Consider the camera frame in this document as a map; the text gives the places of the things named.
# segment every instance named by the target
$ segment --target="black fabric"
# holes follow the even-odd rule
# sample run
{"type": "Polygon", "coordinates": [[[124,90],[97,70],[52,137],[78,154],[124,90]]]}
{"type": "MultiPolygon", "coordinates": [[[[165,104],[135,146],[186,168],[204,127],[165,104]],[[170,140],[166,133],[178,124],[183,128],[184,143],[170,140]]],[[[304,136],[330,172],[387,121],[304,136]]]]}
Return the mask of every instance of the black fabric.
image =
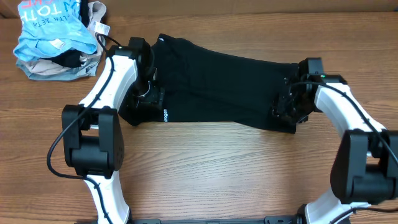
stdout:
{"type": "Polygon", "coordinates": [[[80,1],[80,17],[81,17],[81,23],[85,27],[88,27],[88,24],[90,24],[90,18],[88,17],[89,10],[90,10],[90,8],[88,7],[88,0],[81,0],[80,1]]]}
{"type": "Polygon", "coordinates": [[[81,66],[80,62],[81,52],[78,50],[67,50],[66,52],[52,58],[46,58],[54,63],[68,68],[78,68],[81,66]]]}
{"type": "Polygon", "coordinates": [[[255,128],[294,133],[271,115],[284,78],[298,72],[296,63],[272,63],[198,47],[164,34],[152,49],[165,112],[145,121],[235,121],[255,128]]]}

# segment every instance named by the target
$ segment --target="white clothing tag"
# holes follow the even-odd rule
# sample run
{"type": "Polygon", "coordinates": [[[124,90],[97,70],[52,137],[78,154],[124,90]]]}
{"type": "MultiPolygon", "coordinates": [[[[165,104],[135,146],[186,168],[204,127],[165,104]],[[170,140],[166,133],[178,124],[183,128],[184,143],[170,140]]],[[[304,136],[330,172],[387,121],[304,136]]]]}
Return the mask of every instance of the white clothing tag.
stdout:
{"type": "Polygon", "coordinates": [[[65,46],[64,41],[62,41],[60,39],[51,40],[49,42],[51,45],[53,45],[57,49],[61,49],[63,46],[65,46]]]}
{"type": "Polygon", "coordinates": [[[99,34],[108,35],[110,28],[110,26],[95,21],[91,24],[90,30],[93,30],[99,34]]]}

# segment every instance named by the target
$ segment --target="brown wall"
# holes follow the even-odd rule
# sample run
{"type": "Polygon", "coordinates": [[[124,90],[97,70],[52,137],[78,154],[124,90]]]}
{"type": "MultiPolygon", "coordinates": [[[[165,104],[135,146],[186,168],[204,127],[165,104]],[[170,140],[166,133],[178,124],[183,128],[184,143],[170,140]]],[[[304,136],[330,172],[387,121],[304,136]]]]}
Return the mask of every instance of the brown wall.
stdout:
{"type": "MultiPolygon", "coordinates": [[[[18,0],[0,0],[0,13],[17,17],[18,0]]],[[[262,12],[393,11],[398,0],[102,0],[110,15],[240,14],[262,12]]]]}

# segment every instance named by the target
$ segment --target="light blue shirt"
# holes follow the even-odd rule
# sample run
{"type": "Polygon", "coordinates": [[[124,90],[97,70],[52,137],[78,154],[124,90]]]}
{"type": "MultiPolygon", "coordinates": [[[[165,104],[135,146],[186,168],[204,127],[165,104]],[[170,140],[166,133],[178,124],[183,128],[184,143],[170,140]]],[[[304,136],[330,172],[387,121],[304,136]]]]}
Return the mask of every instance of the light blue shirt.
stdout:
{"type": "Polygon", "coordinates": [[[93,54],[97,43],[80,22],[80,0],[26,0],[18,5],[22,34],[14,55],[25,61],[76,49],[93,54]]]}

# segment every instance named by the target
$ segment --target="wooden table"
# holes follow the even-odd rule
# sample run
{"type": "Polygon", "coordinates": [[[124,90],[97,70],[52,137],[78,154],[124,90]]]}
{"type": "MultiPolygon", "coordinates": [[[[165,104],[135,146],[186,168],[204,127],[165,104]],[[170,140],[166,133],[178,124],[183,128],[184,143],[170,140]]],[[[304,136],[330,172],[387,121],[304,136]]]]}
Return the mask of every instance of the wooden table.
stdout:
{"type": "MultiPolygon", "coordinates": [[[[153,44],[159,33],[217,52],[299,62],[322,57],[326,72],[346,78],[373,118],[398,129],[398,14],[252,14],[235,16],[113,17],[110,35],[153,44]]],[[[52,175],[45,162],[61,131],[61,110],[77,104],[97,77],[35,82],[15,66],[17,19],[0,20],[0,223],[73,223],[96,219],[82,181],[52,175]]],[[[236,123],[121,121],[126,155],[123,194],[134,218],[262,218],[294,214],[329,186],[340,144],[324,114],[314,113],[297,134],[236,123]]],[[[63,147],[52,158],[65,165],[63,147]]],[[[398,207],[396,201],[383,208],[398,207]]],[[[397,214],[359,212],[353,223],[398,223],[397,214]]]]}

